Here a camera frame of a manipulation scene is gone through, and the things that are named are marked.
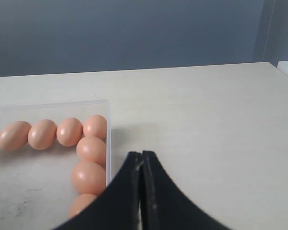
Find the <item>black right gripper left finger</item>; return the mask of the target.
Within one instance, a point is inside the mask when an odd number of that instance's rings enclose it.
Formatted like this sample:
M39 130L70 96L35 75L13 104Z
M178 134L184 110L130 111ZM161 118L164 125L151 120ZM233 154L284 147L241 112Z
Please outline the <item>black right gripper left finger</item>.
M142 155L131 151L110 184L79 214L57 230L137 230Z

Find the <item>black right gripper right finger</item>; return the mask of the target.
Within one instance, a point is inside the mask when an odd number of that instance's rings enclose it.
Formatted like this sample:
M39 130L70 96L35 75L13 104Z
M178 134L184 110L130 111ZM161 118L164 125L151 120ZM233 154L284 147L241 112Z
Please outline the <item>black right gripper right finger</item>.
M176 186L153 151L142 152L143 230L226 230Z

